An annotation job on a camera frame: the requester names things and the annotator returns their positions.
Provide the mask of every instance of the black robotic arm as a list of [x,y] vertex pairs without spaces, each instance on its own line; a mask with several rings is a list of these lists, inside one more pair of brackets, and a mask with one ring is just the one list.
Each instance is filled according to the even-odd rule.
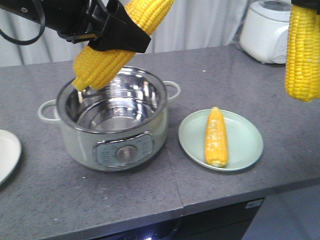
[[97,51],[123,49],[144,53],[151,38],[128,16],[119,0],[0,0],[0,8],[41,25],[29,41],[2,36],[16,44],[34,43],[46,27],[71,43],[89,41]]

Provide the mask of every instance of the plate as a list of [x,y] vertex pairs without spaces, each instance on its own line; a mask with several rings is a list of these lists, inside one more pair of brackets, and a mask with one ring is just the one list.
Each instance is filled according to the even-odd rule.
[[178,136],[184,151],[198,164],[223,172],[242,170],[258,161],[264,148],[258,129],[244,117],[221,110],[227,132],[228,163],[225,167],[206,163],[205,134],[210,111],[211,109],[196,111],[181,122]]
[[15,169],[21,154],[21,143],[13,133],[0,129],[0,184]]

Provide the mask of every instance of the black cable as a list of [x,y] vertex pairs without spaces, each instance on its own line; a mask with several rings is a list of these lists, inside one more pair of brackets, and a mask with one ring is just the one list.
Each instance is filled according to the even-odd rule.
[[30,45],[35,43],[44,33],[45,31],[45,27],[46,27],[46,18],[45,18],[45,13],[44,13],[44,9],[40,3],[41,0],[32,0],[33,5],[35,7],[36,12],[38,13],[38,16],[40,18],[40,30],[39,30],[39,34],[30,39],[30,40],[18,40],[18,39],[14,39],[10,36],[8,36],[7,34],[5,34],[1,29],[0,29],[0,35],[8,40],[9,42],[13,43],[13,44],[18,44],[18,45]]

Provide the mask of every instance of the corn on the cob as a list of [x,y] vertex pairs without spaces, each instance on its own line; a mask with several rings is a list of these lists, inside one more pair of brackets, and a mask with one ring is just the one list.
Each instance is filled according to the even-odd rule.
[[207,164],[223,168],[228,163],[228,138],[224,115],[218,107],[210,111],[204,141],[204,156]]
[[[173,3],[174,0],[131,0],[125,10],[142,30],[151,35]],[[101,52],[85,46],[73,63],[76,78],[72,83],[78,91],[87,86],[101,89],[135,54],[133,51],[120,49]]]
[[285,88],[303,102],[320,98],[320,15],[315,9],[292,5]]

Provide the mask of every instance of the white curtain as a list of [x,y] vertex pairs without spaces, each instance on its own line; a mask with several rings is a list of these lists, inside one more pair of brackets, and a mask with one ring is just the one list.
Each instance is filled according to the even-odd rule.
[[[129,0],[120,0],[126,4]],[[251,0],[175,0],[151,36],[146,53],[225,46],[233,41]],[[0,28],[11,37],[28,40],[39,25],[0,9]],[[0,67],[74,60],[85,43],[72,44],[46,28],[34,44],[18,46],[0,37]]]

